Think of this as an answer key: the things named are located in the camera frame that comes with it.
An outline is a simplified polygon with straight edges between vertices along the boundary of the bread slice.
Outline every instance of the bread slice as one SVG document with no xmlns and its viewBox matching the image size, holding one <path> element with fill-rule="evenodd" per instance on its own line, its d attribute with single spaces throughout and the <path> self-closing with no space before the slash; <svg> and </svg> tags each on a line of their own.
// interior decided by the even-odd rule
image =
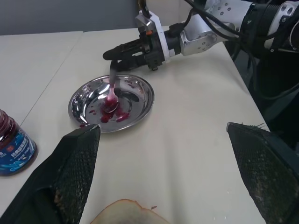
<svg viewBox="0 0 299 224">
<path fill-rule="evenodd" d="M 121 199 L 107 206 L 91 224 L 169 224 L 150 209 L 138 202 Z"/>
</svg>

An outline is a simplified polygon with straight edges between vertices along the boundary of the stainless steel dish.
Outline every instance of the stainless steel dish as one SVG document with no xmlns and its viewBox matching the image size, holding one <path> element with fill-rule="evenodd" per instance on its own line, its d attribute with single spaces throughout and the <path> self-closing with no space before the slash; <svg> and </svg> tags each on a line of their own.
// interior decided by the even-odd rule
<svg viewBox="0 0 299 224">
<path fill-rule="evenodd" d="M 108 93 L 109 76 L 84 84 L 69 102 L 70 118 L 79 127 L 100 124 L 103 133 L 116 132 L 142 120 L 150 112 L 155 97 L 152 87 L 144 79 L 118 74 L 115 94 L 119 98 L 119 107 L 114 113 L 106 114 L 101 105 Z"/>
</svg>

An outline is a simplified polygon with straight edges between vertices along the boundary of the blue label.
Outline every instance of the blue label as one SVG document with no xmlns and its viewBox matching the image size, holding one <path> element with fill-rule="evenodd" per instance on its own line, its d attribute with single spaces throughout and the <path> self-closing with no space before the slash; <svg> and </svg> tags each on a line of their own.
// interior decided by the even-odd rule
<svg viewBox="0 0 299 224">
<path fill-rule="evenodd" d="M 21 130 L 0 151 L 0 174 L 9 175 L 22 168 L 32 157 L 35 143 Z"/>
</svg>

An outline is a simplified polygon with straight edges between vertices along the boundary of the gray wall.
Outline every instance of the gray wall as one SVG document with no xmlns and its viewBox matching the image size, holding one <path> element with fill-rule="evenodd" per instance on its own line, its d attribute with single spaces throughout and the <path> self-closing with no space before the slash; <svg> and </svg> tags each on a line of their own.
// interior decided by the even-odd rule
<svg viewBox="0 0 299 224">
<path fill-rule="evenodd" d="M 0 0 L 0 35 L 133 28 L 137 0 Z"/>
</svg>

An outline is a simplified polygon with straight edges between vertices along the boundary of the jar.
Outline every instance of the jar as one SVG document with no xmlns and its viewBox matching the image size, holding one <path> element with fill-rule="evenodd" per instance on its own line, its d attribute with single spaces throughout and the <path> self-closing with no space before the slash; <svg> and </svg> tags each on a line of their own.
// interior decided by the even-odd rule
<svg viewBox="0 0 299 224">
<path fill-rule="evenodd" d="M 0 175 L 11 175 L 26 168 L 37 155 L 37 148 L 14 119 L 0 110 Z"/>
</svg>

